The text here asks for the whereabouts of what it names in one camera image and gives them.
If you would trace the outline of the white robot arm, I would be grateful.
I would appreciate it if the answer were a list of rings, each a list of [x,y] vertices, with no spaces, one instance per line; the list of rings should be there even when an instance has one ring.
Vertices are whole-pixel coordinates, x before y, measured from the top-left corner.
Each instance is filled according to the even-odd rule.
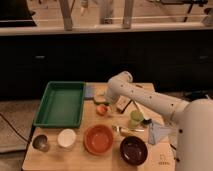
[[[115,104],[128,97],[178,125],[175,171],[213,171],[213,100],[191,102],[133,84],[123,71],[107,82],[105,99]]]

